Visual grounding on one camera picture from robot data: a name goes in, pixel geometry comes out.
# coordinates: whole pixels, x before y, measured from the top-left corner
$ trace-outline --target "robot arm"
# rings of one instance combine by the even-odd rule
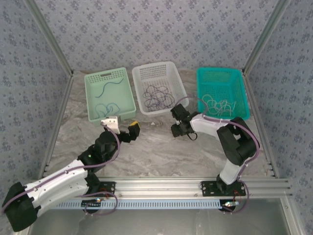
[[[222,123],[219,119],[210,117],[216,121],[208,121],[200,112],[190,114],[181,104],[175,106],[171,112],[176,119],[176,124],[171,127],[174,137],[203,132],[221,141],[227,161],[217,177],[217,186],[223,194],[233,191],[231,185],[236,181],[245,162],[256,152],[251,136],[234,125]],[[250,131],[242,118],[237,117],[231,121]]]
[[[134,141],[140,132],[137,122],[128,127],[128,133],[119,131],[117,117],[109,117],[101,121],[101,124],[113,130],[120,142]],[[96,139],[95,144],[63,169],[24,186],[20,182],[15,183],[9,189],[2,207],[15,196],[25,193],[29,189],[33,190],[15,199],[2,209],[10,221],[13,231],[18,232],[27,228],[36,221],[37,217],[63,201],[80,195],[99,192],[100,181],[94,173],[104,165],[96,168],[84,168],[84,166],[105,163],[111,160],[116,151],[117,141],[114,135],[106,130]]]

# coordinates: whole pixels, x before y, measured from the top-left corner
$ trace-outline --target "wall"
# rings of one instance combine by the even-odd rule
[[[67,75],[22,0],[0,1],[0,202],[38,176]],[[0,234],[8,234],[0,217]]]
[[[292,0],[249,75],[280,176],[313,234],[313,2]]]
[[[72,69],[242,68],[277,0],[36,0]]]

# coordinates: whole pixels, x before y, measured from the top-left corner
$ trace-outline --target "marble surface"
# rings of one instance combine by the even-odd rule
[[[180,69],[179,74],[188,95],[196,95],[196,71]],[[57,142],[47,174],[64,167],[85,151],[103,131],[88,121],[84,73],[76,71],[74,82],[62,120]],[[171,114],[154,118],[143,115],[138,106],[131,70],[128,77],[137,106],[136,118],[120,123],[121,130],[134,120],[140,123],[140,135],[136,141],[122,143],[118,158],[97,172],[102,176],[216,176],[226,162],[220,142],[212,136],[200,133],[196,141],[187,136],[174,138]],[[190,100],[190,112],[197,109],[196,100]],[[259,134],[253,113],[247,124],[256,137]],[[243,175],[269,175],[268,162],[263,148],[259,157],[246,168]]]

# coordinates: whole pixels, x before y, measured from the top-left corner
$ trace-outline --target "black mounting bracket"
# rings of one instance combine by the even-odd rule
[[[110,193],[115,193],[115,186],[116,186],[116,182],[100,182],[99,185],[99,192],[110,192]],[[94,195],[94,197],[112,197],[109,194],[104,194],[104,193],[100,193],[98,195]],[[88,203],[90,203],[90,205],[88,207],[95,207],[98,208],[101,206],[101,202],[97,202],[96,199],[91,199],[91,200],[83,200],[81,203],[81,207],[84,208]],[[97,212],[98,210],[86,210],[88,213],[92,214]]]
[[[217,181],[202,181],[201,190],[203,197],[216,197],[216,196],[238,196],[235,191],[240,193],[241,196],[246,196],[246,189],[243,183],[235,181],[231,184],[232,190],[228,194],[223,194],[217,187]]]

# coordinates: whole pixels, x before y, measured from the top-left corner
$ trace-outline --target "plastic basket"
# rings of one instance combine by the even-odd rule
[[[179,99],[187,96],[173,62],[135,67],[133,79],[140,111],[149,117],[170,112]],[[187,107],[189,100],[184,99],[181,104]]]
[[[199,68],[197,70],[198,98],[207,103],[209,110],[206,115],[233,119],[241,117],[247,120],[250,117],[246,91],[242,74],[236,69],[227,68]],[[223,104],[226,100],[230,108],[217,113],[215,110],[217,103]],[[205,106],[198,101],[198,110],[203,112]]]
[[[95,125],[108,116],[134,118],[136,106],[125,68],[85,76],[88,119]]]

